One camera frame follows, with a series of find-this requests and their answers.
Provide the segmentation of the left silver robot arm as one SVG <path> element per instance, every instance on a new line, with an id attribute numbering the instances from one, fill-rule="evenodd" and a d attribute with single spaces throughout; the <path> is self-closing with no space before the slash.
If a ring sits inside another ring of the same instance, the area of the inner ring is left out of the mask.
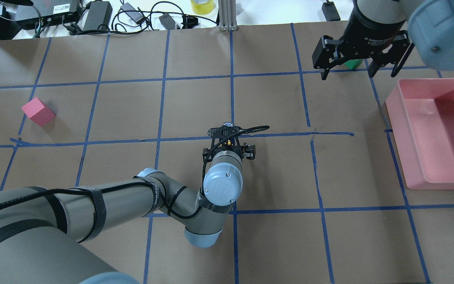
<path id="1" fill-rule="evenodd" d="M 256 156 L 256 146 L 238 137 L 268 128 L 211 128 L 198 190 L 146 168 L 104 185 L 0 192 L 0 284 L 136 284 L 82 243 L 156 210 L 182 223 L 192 245 L 213 246 L 242 192 L 243 159 Z"/>

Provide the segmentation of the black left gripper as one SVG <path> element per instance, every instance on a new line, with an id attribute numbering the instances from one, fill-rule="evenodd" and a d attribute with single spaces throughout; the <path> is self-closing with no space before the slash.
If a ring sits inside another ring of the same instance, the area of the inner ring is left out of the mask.
<path id="1" fill-rule="evenodd" d="M 207 135 L 211 138 L 211 145 L 209 148 L 203 149 L 203 162 L 212 162 L 213 157 L 222 151 L 232 151 L 241 159 L 254 160 L 256 146 L 254 144 L 241 144 L 238 138 L 241 135 L 256 132 L 258 132 L 258 127 L 245 129 L 232 123 L 224 123 L 220 127 L 210 128 Z"/>

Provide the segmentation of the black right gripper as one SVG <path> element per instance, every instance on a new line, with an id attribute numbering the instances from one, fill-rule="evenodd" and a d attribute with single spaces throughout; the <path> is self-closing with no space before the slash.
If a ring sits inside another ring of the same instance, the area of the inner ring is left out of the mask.
<path id="1" fill-rule="evenodd" d="M 313 67 L 320 71 L 325 81 L 332 68 L 343 65 L 347 60 L 371 59 L 367 71 L 373 78 L 380 68 L 393 64 L 391 75 L 398 75 L 405 65 L 415 45 L 411 43 L 407 31 L 399 31 L 389 43 L 380 46 L 350 43 L 343 38 L 333 39 L 324 35 L 312 54 Z"/>

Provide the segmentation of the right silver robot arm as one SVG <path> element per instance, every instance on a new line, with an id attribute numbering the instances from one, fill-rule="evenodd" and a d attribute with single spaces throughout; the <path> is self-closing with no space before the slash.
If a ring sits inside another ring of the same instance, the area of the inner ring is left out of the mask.
<path id="1" fill-rule="evenodd" d="M 395 77 L 414 49 L 427 67 L 454 71 L 454 0 L 355 0 L 342 36 L 322 36 L 312 62 L 322 80 L 364 59 L 371 59 L 369 77 L 387 64 Z"/>

